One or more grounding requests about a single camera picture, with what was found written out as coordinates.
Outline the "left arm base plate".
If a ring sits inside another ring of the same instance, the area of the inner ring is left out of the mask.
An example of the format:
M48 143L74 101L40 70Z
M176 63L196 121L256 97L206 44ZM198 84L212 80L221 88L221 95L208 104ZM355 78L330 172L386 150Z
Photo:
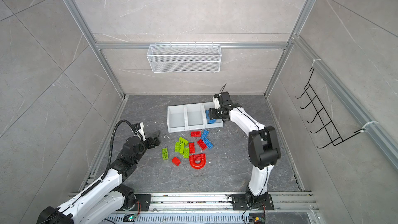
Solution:
M151 194L131 194L125 197L122 211L148 211L151 203Z

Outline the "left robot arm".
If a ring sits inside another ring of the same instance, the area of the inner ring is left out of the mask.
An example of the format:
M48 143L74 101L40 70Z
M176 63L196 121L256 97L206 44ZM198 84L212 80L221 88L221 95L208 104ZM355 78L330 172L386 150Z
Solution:
M38 224L98 224L116 210L131 210L140 205L134 189L123 182L136 170L147 149L160 145L160 131L144 141L128 138L121 153L107 172L78 195L60 206L47 207L38 216Z

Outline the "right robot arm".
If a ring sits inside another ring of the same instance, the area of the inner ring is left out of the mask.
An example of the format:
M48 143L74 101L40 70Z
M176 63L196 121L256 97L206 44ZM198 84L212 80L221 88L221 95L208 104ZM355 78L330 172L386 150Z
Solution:
M265 126L252 118L244 108L233 103L228 92L216 93L209 109L209 118L232 121L248 137L248 156L252 164L252 173L245 193L249 207L258 206L268 195L268 181L272 169L281 158L280 145L273 126Z

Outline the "white three-compartment bin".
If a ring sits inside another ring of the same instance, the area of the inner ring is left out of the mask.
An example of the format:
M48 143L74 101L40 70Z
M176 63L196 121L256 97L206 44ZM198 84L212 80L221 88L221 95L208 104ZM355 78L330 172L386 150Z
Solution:
M167 107L167 128L169 133L222 128L222 120L208 124L205 111L214 107L213 102L175 105Z

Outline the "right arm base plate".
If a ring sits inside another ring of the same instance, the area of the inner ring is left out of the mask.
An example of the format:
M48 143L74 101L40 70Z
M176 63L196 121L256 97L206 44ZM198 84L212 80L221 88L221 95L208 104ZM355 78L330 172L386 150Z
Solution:
M273 211L275 209L272 196L268 193L260 196L252 196L250 192L232 194L227 197L227 201L232 204L234 211L249 209Z

